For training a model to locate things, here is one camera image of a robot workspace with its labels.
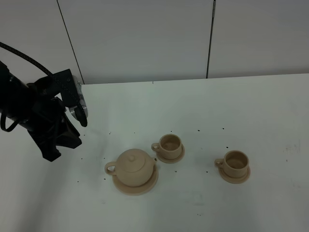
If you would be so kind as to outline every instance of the white table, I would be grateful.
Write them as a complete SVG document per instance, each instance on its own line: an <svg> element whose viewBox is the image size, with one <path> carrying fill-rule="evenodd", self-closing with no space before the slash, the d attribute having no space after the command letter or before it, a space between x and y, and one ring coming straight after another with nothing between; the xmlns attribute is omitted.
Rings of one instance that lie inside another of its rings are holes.
<svg viewBox="0 0 309 232"><path fill-rule="evenodd" d="M1 131L0 231L309 231L308 87L309 74L83 86L88 127L70 116L83 144L56 161L22 127ZM147 194L118 192L105 163L130 148L154 156L171 131L183 160L158 162ZM244 184L213 165L229 150L250 159Z"/></svg>

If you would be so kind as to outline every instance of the teapot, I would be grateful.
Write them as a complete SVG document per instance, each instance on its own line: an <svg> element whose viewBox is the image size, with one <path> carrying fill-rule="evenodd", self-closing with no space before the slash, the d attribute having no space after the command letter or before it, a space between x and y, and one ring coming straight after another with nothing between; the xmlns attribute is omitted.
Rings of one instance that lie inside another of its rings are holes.
<svg viewBox="0 0 309 232"><path fill-rule="evenodd" d="M108 175L115 175L125 185L130 187L145 184L154 172L156 158L151 158L147 152L140 149L130 149L123 152L116 162L105 165Z"/></svg>

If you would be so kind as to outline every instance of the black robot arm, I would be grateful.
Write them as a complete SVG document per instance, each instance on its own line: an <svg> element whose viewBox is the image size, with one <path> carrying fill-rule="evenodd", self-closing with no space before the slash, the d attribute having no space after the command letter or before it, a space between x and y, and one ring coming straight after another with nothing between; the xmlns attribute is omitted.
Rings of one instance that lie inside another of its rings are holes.
<svg viewBox="0 0 309 232"><path fill-rule="evenodd" d="M84 127L87 126L87 108L81 83L74 79L69 69L47 74L35 83L25 85L0 61L0 125L6 132L12 131L17 124L26 128L43 157L54 161L61 155L56 145L76 148L82 143L79 132L65 114L66 107ZM56 97L59 93L62 100ZM13 121L8 128L7 117Z"/></svg>

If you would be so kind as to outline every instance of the teapot lid knob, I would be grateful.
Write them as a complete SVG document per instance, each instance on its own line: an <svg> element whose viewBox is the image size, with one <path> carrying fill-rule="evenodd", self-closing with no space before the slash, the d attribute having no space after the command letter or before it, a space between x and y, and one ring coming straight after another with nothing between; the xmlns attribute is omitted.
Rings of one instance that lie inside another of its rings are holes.
<svg viewBox="0 0 309 232"><path fill-rule="evenodd" d="M129 156L129 161L133 162L135 160L134 156L133 155L130 155Z"/></svg>
<svg viewBox="0 0 309 232"><path fill-rule="evenodd" d="M129 173L137 172L144 166L147 156L146 152L139 149L127 150L117 159L117 168Z"/></svg>

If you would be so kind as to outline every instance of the black cable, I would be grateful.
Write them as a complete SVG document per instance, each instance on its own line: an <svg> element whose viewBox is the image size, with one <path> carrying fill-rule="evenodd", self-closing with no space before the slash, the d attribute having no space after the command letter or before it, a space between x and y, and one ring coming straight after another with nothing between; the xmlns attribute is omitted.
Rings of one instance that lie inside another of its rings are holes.
<svg viewBox="0 0 309 232"><path fill-rule="evenodd" d="M56 76L54 76L50 71L48 71L47 68L45 68L43 65L41 65L39 62L35 61L34 59L32 59L31 57L27 56L26 54L16 50L15 48L10 47L9 45L6 45L2 42L0 42L0 47L4 48L5 50L8 50L9 52L14 53L15 55L18 55L19 57L25 59L26 61L30 62L31 64L33 64L34 66L36 66L37 68L39 68L43 73L45 73L47 76L51 77L63 90L67 91L69 93L69 95L71 96L71 98L76 102L76 106L82 111L82 114L84 116L84 125L82 125L83 127L87 126L87 116L84 112L84 109L82 107L82 105L80 104L80 102L76 99L76 97L68 90L68 88L63 85Z"/></svg>

